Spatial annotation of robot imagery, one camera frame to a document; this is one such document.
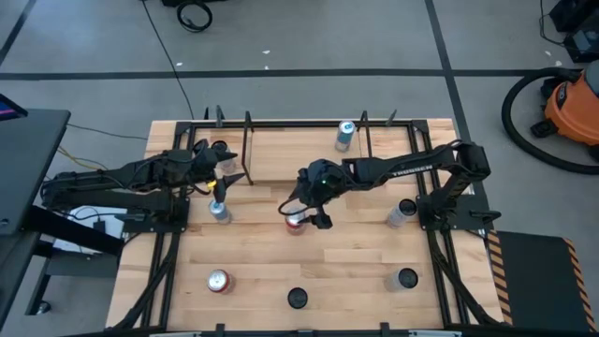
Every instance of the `orange vacuum cleaner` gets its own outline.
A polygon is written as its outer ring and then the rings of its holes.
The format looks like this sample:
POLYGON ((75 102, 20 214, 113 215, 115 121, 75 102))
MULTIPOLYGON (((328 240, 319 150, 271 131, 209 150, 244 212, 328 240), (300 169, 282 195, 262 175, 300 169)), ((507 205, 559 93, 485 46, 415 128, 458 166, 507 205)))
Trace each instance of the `orange vacuum cleaner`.
POLYGON ((522 78, 512 87, 502 106, 502 121, 507 135, 525 152, 556 168, 582 174, 599 174, 599 166, 569 162, 532 145, 512 122, 512 104, 518 93, 533 81, 547 78, 541 93, 548 100, 545 120, 531 126, 537 138, 559 134, 586 144, 589 154, 599 160, 599 61, 579 70, 549 67, 522 78))

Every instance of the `soda can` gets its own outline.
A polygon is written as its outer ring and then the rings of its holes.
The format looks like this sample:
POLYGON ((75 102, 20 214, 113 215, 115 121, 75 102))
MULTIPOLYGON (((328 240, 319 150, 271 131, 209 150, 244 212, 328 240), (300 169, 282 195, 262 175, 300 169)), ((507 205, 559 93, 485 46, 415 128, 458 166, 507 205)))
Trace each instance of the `soda can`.
POLYGON ((226 207, 225 203, 218 203, 212 200, 208 205, 210 214, 216 219, 219 224, 229 224, 231 222, 231 212, 226 207))
MULTIPOLYGON (((299 208, 293 207, 289 209, 289 213, 299 211, 299 208)), ((291 235, 301 235, 308 228, 307 224, 301 223, 300 221, 306 218, 306 212, 299 212, 297 214, 288 215, 285 217, 287 223, 287 232, 291 235)))
POLYGON ((231 274, 223 270, 211 271, 208 276, 208 289, 211 292, 226 294, 233 290, 235 280, 231 274))
MULTIPOLYGON (((217 140, 212 145, 212 149, 216 152, 225 152, 230 153, 231 150, 228 148, 228 145, 222 140, 217 140)), ((223 171, 223 173, 231 174, 235 172, 235 160, 228 159, 218 163, 218 167, 223 171)))
POLYGON ((400 291, 412 289, 418 284, 418 274, 413 269, 404 268, 395 271, 385 278, 384 285, 387 291, 400 291))
POLYGON ((352 121, 343 121, 339 123, 339 130, 337 130, 337 140, 335 140, 335 149, 341 152, 347 152, 349 150, 349 144, 352 142, 352 136, 354 136, 356 126, 352 121))
POLYGON ((404 199, 391 210, 387 224, 391 228, 399 228, 414 214, 416 214, 416 203, 410 199, 404 199))

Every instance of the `wooden table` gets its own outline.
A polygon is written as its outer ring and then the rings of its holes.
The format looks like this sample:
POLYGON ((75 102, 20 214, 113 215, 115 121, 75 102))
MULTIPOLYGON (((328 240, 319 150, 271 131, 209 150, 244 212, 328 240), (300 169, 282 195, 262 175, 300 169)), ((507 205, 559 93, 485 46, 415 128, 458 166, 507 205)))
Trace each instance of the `wooden table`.
MULTIPOLYGON (((456 138, 450 119, 428 122, 433 146, 456 138)), ((153 123, 146 156, 171 149, 175 124, 153 123)), ((321 157, 339 162, 343 157, 368 155, 363 129, 347 154, 333 149, 335 134, 334 128, 257 128, 248 139, 247 152, 256 184, 243 179, 228 190, 226 203, 234 218, 230 225, 215 223, 207 210, 210 198, 191 196, 168 330, 214 330, 217 323, 225 323, 227 330, 377 330, 381 322, 392 329, 442 327, 425 232, 416 218, 400 229, 385 224, 399 200, 416 196, 415 176, 333 200, 326 207, 334 223, 330 230, 310 226, 301 236, 287 234, 277 206, 291 192, 298 169, 321 157), (387 292, 383 278, 406 267, 417 272, 417 287, 387 292), (206 278, 215 269, 234 275, 237 284, 232 293, 208 290, 206 278), (296 286, 309 296, 301 310, 292 309, 286 300, 296 286)), ((242 130, 201 129, 196 140, 201 138, 211 143, 222 139, 233 152, 241 153, 242 130)), ((406 132, 397 127, 371 127, 371 139, 375 156, 410 153, 406 132)), ((240 161, 237 168, 242 171, 240 161)), ((442 183, 447 176, 440 172, 442 183)), ((428 178, 427 185, 431 191, 428 178)), ((139 235, 125 247, 107 326, 124 317, 146 286, 154 238, 154 234, 139 235)), ((455 231, 453 242, 463 282, 491 316, 503 320, 483 241, 455 231)), ((452 319, 458 322, 447 280, 446 287, 452 319)), ((161 289, 156 294, 154 323, 161 289)))

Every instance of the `black metal frame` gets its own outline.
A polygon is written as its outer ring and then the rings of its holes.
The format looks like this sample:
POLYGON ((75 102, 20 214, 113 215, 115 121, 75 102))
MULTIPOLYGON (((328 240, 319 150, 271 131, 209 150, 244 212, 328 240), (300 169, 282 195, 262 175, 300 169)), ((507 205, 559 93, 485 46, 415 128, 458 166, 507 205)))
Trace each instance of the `black metal frame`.
MULTIPOLYGON (((210 121, 210 122, 208 122, 208 121, 178 122, 175 127, 175 139, 173 142, 173 149, 180 147, 182 136, 185 133, 188 134, 186 149, 190 150, 190 149, 192 149, 194 142, 196 141, 195 140, 196 132, 199 129, 215 128, 215 127, 218 127, 218 128, 243 128, 243 150, 242 150, 242 154, 241 154, 241 162, 242 162, 244 171, 246 172, 246 174, 248 174, 248 181, 250 183, 254 183, 254 182, 251 180, 251 178, 249 176, 249 171, 245 165, 246 151, 247 151, 246 143, 247 143, 248 130, 250 130, 251 132, 255 132, 255 127, 260 127, 260 128, 337 127, 340 122, 340 120, 255 121, 255 122, 253 122, 251 119, 250 113, 248 111, 246 111, 245 119, 243 121, 224 121, 224 116, 221 116, 221 117, 222 118, 219 118, 219 120, 214 123, 212 121, 210 121)), ((421 135, 422 142, 425 147, 425 151, 430 151, 432 149, 431 136, 429 134, 428 123, 426 120, 393 121, 392 118, 390 118, 387 121, 382 121, 382 120, 369 121, 368 120, 368 112, 364 111, 361 115, 361 118, 359 120, 353 120, 353 122, 358 125, 358 130, 361 127, 366 128, 367 146, 368 146, 369 155, 372 155, 372 153, 373 153, 372 145, 370 142, 370 127, 371 126, 374 126, 374 127, 384 127, 384 126, 406 127, 408 139, 410 141, 410 149, 413 153, 418 151, 418 142, 416 139, 416 132, 418 131, 421 135)), ((438 176, 438 173, 436 172, 436 170, 432 171, 430 173, 430 175, 431 175, 431 181, 432 181, 433 188, 434 189, 440 188, 439 176, 438 176)), ((424 173, 419 172, 416 174, 416 183, 417 183, 417 187, 418 187, 418 193, 421 196, 426 195, 427 189, 426 189, 426 184, 425 184, 425 180, 424 180, 424 173)), ((180 192, 180 198, 185 198, 184 190, 185 190, 185 188, 182 188, 182 191, 180 192)), ((426 229, 425 231, 426 231, 426 235, 427 235, 428 242, 429 242, 429 248, 431 251, 431 262, 432 262, 433 274, 434 274, 434 279, 435 279, 437 297, 438 297, 438 301, 439 301, 440 314, 441 314, 444 328, 446 330, 452 330, 452 329, 453 330, 468 330, 470 327, 476 327, 475 331, 477 331, 477 332, 480 332, 481 330, 485 330, 485 326, 469 325, 468 310, 465 305, 465 299, 463 299, 461 297, 461 295, 458 292, 458 288, 456 287, 455 284, 454 284, 454 288, 456 291, 456 294, 455 294, 456 299, 458 300, 460 324, 455 324, 452 322, 451 314, 449 311, 449 304, 448 304, 448 300, 447 300, 446 287, 445 287, 445 282, 444 282, 444 272, 442 271, 442 268, 440 267, 440 265, 437 263, 437 261, 433 257, 435 254, 440 252, 440 247, 437 242, 437 236, 436 236, 437 231, 432 230, 432 229, 426 229)), ((457 259, 456 259, 456 255, 455 255, 455 249, 454 249, 453 241, 451 238, 451 232, 449 229, 447 229, 445 231, 442 231, 441 234, 444 238, 444 246, 446 247, 447 264, 450 267, 449 268, 450 271, 453 271, 453 273, 454 273, 454 277, 453 277, 454 281, 456 280, 455 275, 457 275, 457 280, 459 280, 460 279, 460 277, 459 277, 460 271, 458 268, 458 263, 457 263, 457 259)), ((169 309, 170 309, 170 298, 172 295, 172 288, 173 288, 173 283, 174 283, 174 273, 175 273, 175 267, 176 267, 176 258, 177 258, 177 251, 179 248, 180 238, 181 238, 181 234, 179 234, 179 233, 172 234, 171 243, 170 243, 171 246, 169 247, 168 254, 165 257, 165 261, 163 261, 163 263, 160 264, 160 257, 162 255, 162 248, 164 245, 165 236, 164 236, 164 234, 160 234, 160 233, 156 234, 156 240, 154 243, 153 258, 152 258, 152 265, 151 265, 151 269, 150 269, 150 278, 149 278, 148 287, 150 287, 150 284, 155 285, 157 282, 160 282, 160 280, 156 279, 156 276, 158 275, 159 270, 162 270, 164 268, 165 263, 169 262, 169 261, 167 261, 167 258, 171 257, 171 261, 170 261, 171 265, 168 266, 167 280, 165 282, 165 288, 164 288, 164 293, 163 293, 163 301, 162 301, 161 310, 160 310, 159 325, 157 327, 149 326, 150 320, 151 320, 152 306, 153 306, 153 301, 149 300, 149 301, 147 301, 146 306, 143 308, 141 327, 138 329, 133 329, 133 330, 146 330, 146 329, 166 330, 167 329, 168 313, 169 313, 169 309)), ((459 285, 459 287, 462 290, 461 294, 467 293, 467 290, 465 290, 465 286, 459 285)), ((123 329, 131 329, 131 327, 132 327, 132 325, 122 327, 122 328, 123 329)), ((126 331, 128 333, 129 331, 132 331, 132 330, 123 330, 123 333, 125 333, 126 331)), ((407 335, 415 335, 416 331, 417 330, 391 330, 389 328, 389 324, 386 322, 381 322, 380 330, 318 330, 318 331, 315 331, 315 330, 225 331, 224 324, 217 324, 214 331, 205 331, 204 330, 201 332, 201 335, 202 336, 219 336, 219 337, 225 336, 225 335, 228 335, 228 336, 294 336, 294 337, 295 336, 298 336, 298 337, 300 337, 300 336, 315 336, 315 335, 331 336, 331 337, 332 336, 407 336, 407 335)), ((105 332, 115 333, 117 331, 107 330, 105 332)), ((542 330, 524 330, 524 329, 516 329, 516 328, 502 327, 502 326, 495 327, 495 328, 489 327, 489 336, 504 336, 506 333, 513 333, 515 336, 520 336, 520 335, 523 336, 526 334, 536 335, 540 332, 543 332, 543 331, 542 330)))

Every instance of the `vacuum hose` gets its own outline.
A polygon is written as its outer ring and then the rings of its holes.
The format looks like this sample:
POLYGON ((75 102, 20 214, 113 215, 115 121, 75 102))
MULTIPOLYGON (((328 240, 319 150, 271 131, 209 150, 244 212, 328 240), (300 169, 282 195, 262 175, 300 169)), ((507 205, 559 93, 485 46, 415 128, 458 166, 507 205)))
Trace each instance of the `vacuum hose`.
POLYGON ((516 143, 516 145, 519 146, 520 149, 524 150, 526 153, 532 155, 538 160, 558 169, 564 169, 570 172, 581 174, 597 175, 599 174, 599 166, 582 165, 569 162, 567 160, 563 160, 556 156, 548 154, 543 150, 537 148, 536 146, 532 145, 528 140, 521 136, 518 130, 516 130, 516 128, 514 127, 514 123, 512 121, 512 104, 514 103, 514 99, 516 99, 518 93, 522 89, 524 89, 525 86, 529 85, 533 81, 545 77, 554 77, 563 81, 576 81, 579 76, 580 73, 578 72, 578 70, 565 69, 560 67, 547 67, 535 71, 531 75, 523 77, 512 87, 512 89, 509 90, 507 96, 505 97, 504 104, 502 105, 502 122, 504 123, 504 128, 505 132, 507 133, 507 136, 509 136, 509 138, 511 138, 516 143))

